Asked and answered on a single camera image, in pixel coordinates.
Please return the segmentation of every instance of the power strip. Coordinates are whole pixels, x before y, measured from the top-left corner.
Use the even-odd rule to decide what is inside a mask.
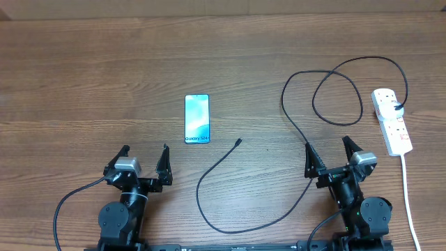
[[[383,132],[385,145],[390,156],[401,156],[401,165],[403,169],[403,193],[404,204],[406,205],[407,218],[409,221],[410,232],[415,242],[417,251],[421,251],[417,234],[412,223],[412,214],[409,207],[409,195],[407,188],[406,159],[404,154],[412,150],[412,142],[404,123],[404,108],[396,110],[400,105],[397,101],[397,95],[391,89],[377,89],[371,93],[376,116],[378,117],[381,131]]]
[[[394,105],[398,104],[395,92],[391,89],[377,89],[371,93],[371,99],[389,155],[400,156],[411,151],[412,142],[402,114],[404,108],[401,109],[401,112],[389,114],[394,111]]]

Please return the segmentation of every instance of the wood grain surface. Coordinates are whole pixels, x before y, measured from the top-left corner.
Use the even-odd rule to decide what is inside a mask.
[[[187,17],[0,22],[0,250],[55,250],[52,218],[59,200],[102,175],[124,144],[144,176],[155,176],[162,145],[171,148],[174,185],[150,195],[143,237],[152,244],[292,243],[337,209],[327,189],[312,185],[285,220],[260,231],[225,235],[201,218],[195,202],[200,176],[243,137],[243,143],[203,181],[203,211],[217,227],[245,229],[270,222],[294,204],[303,177],[302,138],[279,106],[296,71],[331,69],[364,55],[388,56],[406,71],[405,120],[413,143],[406,155],[413,222],[423,250],[446,245],[446,15],[444,13]],[[293,80],[288,113],[329,167],[346,161],[350,135],[378,156],[361,183],[366,197],[393,205],[396,250],[414,250],[403,203],[401,163],[387,155],[370,93],[404,95],[399,71],[365,60],[339,69],[364,101],[361,122],[329,125],[311,109],[322,74]],[[186,145],[184,96],[209,93],[211,143]],[[351,85],[330,78],[316,97],[334,121],[354,121]],[[119,199],[100,184],[63,205],[63,250],[93,247],[99,210]],[[315,238],[341,231],[341,219]]]
[[[12,20],[441,11],[446,0],[0,0]]]
[[[3,12],[3,10],[0,8],[0,21],[9,21],[10,18]]]

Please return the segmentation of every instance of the phone screen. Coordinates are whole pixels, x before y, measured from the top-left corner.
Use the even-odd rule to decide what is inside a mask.
[[[185,142],[186,144],[204,144],[209,141],[209,95],[186,95]]]

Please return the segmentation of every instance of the blue phone wallpaper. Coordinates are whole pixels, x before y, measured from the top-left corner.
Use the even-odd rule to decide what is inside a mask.
[[[194,94],[185,97],[185,142],[209,143],[209,95]]]

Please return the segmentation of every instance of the black wire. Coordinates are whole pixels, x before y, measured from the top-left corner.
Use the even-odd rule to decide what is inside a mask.
[[[361,56],[361,57],[358,57],[358,58],[349,59],[349,60],[347,60],[347,61],[344,61],[344,62],[340,63],[338,66],[334,67],[333,70],[304,70],[304,71],[300,71],[300,72],[294,73],[294,74],[292,74],[292,76],[290,76],[290,77],[288,78],[288,80],[286,81],[285,86],[284,86],[284,88],[283,88],[283,90],[282,90],[282,95],[281,95],[281,98],[280,98],[280,99],[281,99],[281,104],[282,104],[282,110],[284,111],[285,116],[286,116],[286,117],[288,118],[288,120],[293,124],[293,126],[299,131],[299,133],[300,133],[300,134],[302,135],[302,137],[304,138],[305,142],[308,143],[308,139],[305,137],[304,133],[303,133],[303,132],[301,131],[301,129],[299,129],[299,127],[294,123],[294,121],[290,118],[290,116],[288,115],[288,113],[287,113],[286,110],[285,110],[285,107],[284,107],[284,94],[285,94],[286,86],[287,86],[288,83],[291,81],[291,79],[293,79],[294,76],[296,76],[296,75],[298,75],[298,74],[301,74],[301,73],[327,73],[327,75],[326,75],[326,76],[322,79],[322,81],[319,83],[319,85],[317,86],[317,88],[316,88],[316,90],[315,90],[315,92],[314,92],[314,94],[313,94],[313,98],[312,98],[312,107],[313,107],[314,113],[315,113],[320,119],[322,119],[322,120],[324,120],[325,122],[327,122],[327,123],[329,123],[329,124],[332,124],[332,125],[336,125],[336,126],[349,126],[349,125],[351,126],[351,125],[354,125],[354,124],[356,124],[357,122],[359,122],[359,121],[361,120],[362,115],[364,114],[364,107],[363,107],[363,105],[362,105],[361,95],[360,95],[360,92],[358,91],[358,89],[357,89],[355,83],[353,82],[353,80],[351,80],[349,77],[345,76],[345,75],[342,74],[342,73],[338,73],[338,72],[336,71],[336,69],[338,69],[340,66],[344,65],[345,63],[348,63],[348,62],[351,62],[351,61],[355,61],[355,60],[359,60],[359,59],[384,59],[384,60],[387,60],[387,61],[389,61],[389,62],[392,62],[392,63],[399,69],[399,71],[401,72],[401,75],[403,75],[404,84],[405,84],[405,86],[406,86],[406,96],[404,97],[404,101],[403,101],[400,105],[398,105],[397,107],[395,107],[395,109],[396,109],[396,110],[401,109],[401,108],[404,106],[404,104],[406,104],[407,97],[408,97],[408,92],[409,92],[409,90],[408,90],[408,83],[407,83],[406,74],[404,73],[403,69],[401,68],[401,66],[399,66],[398,63],[396,63],[395,61],[393,61],[393,60],[391,60],[391,59],[389,59],[389,58],[386,58],[386,57],[384,57],[384,56]],[[337,122],[330,121],[330,120],[324,118],[324,116],[322,116],[321,114],[319,114],[319,112],[318,112],[317,109],[316,109],[316,106],[315,106],[315,104],[314,104],[314,100],[315,100],[315,98],[316,98],[316,94],[318,93],[318,90],[319,90],[319,88],[321,87],[321,85],[324,83],[324,81],[325,81],[327,78],[329,78],[329,76],[331,76],[331,75],[333,75],[333,74],[339,75],[339,76],[344,77],[345,79],[347,79],[347,80],[351,83],[351,85],[353,86],[353,88],[354,88],[355,91],[356,91],[357,98],[358,98],[358,100],[360,101],[361,112],[360,112],[359,117],[358,117],[354,122],[351,122],[351,123],[337,123]]]
[[[54,219],[53,219],[53,235],[54,235],[54,242],[56,243],[56,248],[57,248],[58,251],[61,251],[61,246],[59,245],[59,240],[57,238],[57,215],[59,214],[59,210],[61,210],[62,204],[64,203],[64,201],[66,199],[69,198],[69,196],[75,194],[76,192],[80,192],[80,191],[82,191],[84,189],[91,188],[92,186],[101,183],[103,180],[104,180],[104,177],[98,179],[97,181],[95,181],[93,183],[90,183],[90,184],[85,185],[85,186],[83,186],[81,188],[77,188],[76,190],[71,191],[70,193],[65,195],[62,198],[62,200],[59,202],[59,205],[57,205],[56,212],[54,213]]]
[[[354,174],[353,172],[354,172],[354,170],[352,170],[352,175],[353,175],[353,179],[354,179],[354,181],[355,181],[356,191],[360,191],[359,184],[358,184],[358,182],[356,181],[356,176],[355,176],[355,174]],[[339,211],[337,211],[336,213],[334,213],[334,214],[331,215],[330,217],[326,218],[326,219],[323,220],[321,223],[319,223],[319,225],[317,225],[317,227],[315,227],[315,228],[313,229],[312,233],[309,235],[308,240],[307,240],[307,251],[311,251],[311,242],[312,242],[312,239],[313,239],[314,234],[315,234],[315,233],[316,233],[316,232],[317,232],[317,231],[318,231],[324,224],[326,224],[327,222],[333,220],[333,219],[336,218],[339,214],[343,213],[343,212],[346,211],[347,209],[350,209],[350,207],[354,206],[355,203],[356,203],[356,201],[357,201],[357,199],[358,199],[359,197],[360,197],[360,195],[357,194],[357,195],[355,196],[355,199],[354,199],[348,206],[346,206],[346,207],[340,209]]]
[[[334,213],[333,215],[331,215],[330,217],[326,218],[325,220],[323,220],[321,223],[319,223],[319,225],[314,228],[313,232],[309,235],[308,241],[307,241],[307,251],[311,250],[311,241],[313,239],[314,234],[327,222],[335,219],[339,214],[343,213],[346,210],[346,208],[343,208],[339,211],[337,211],[336,213]]]
[[[242,142],[242,138],[238,139],[237,142],[236,142],[236,144],[232,147],[232,149],[229,150],[229,152],[228,152],[227,154],[225,154],[225,155],[223,156],[223,158],[221,158],[220,160],[218,160],[218,161],[217,161],[217,162],[216,162],[216,163],[215,163],[215,164],[214,164],[208,171],[206,171],[206,172],[203,174],[203,176],[200,178],[200,180],[198,181],[198,184],[197,184],[197,192],[196,192],[196,196],[197,196],[197,206],[198,206],[198,209],[200,210],[200,214],[201,214],[201,216],[203,217],[204,221],[205,221],[206,223],[208,223],[209,227],[212,227],[215,231],[218,231],[218,232],[220,232],[220,233],[222,233],[222,234],[241,234],[241,233],[246,233],[246,232],[249,232],[249,231],[256,231],[256,230],[259,230],[259,229],[262,229],[262,228],[265,228],[265,227],[269,227],[269,226],[271,226],[271,225],[274,225],[274,224],[278,223],[279,221],[283,220],[286,216],[288,216],[288,215],[294,210],[294,208],[299,204],[299,201],[304,197],[306,191],[308,190],[309,186],[312,184],[312,181],[313,181],[312,178],[309,180],[307,187],[304,189],[304,191],[303,191],[303,193],[300,195],[299,199],[294,203],[294,205],[291,207],[291,209],[290,209],[288,212],[286,212],[282,217],[278,218],[277,220],[275,220],[275,221],[273,221],[273,222],[270,222],[270,223],[268,223],[268,224],[265,224],[265,225],[261,225],[260,227],[255,227],[255,228],[245,229],[245,230],[239,230],[239,231],[224,231],[224,230],[218,229],[217,227],[215,227],[214,225],[212,225],[212,224],[208,221],[208,219],[206,218],[206,216],[205,216],[204,213],[203,213],[203,210],[201,210],[200,201],[199,201],[199,196],[198,196],[198,191],[199,191],[199,188],[200,188],[200,183],[202,182],[203,178],[206,177],[206,175],[208,175],[208,174],[210,173],[210,171],[212,171],[216,166],[218,166],[218,164],[220,164],[221,161],[223,161],[226,157],[228,157],[228,155],[231,154],[232,151],[234,151],[234,149],[235,149],[238,145],[240,145],[241,142]]]

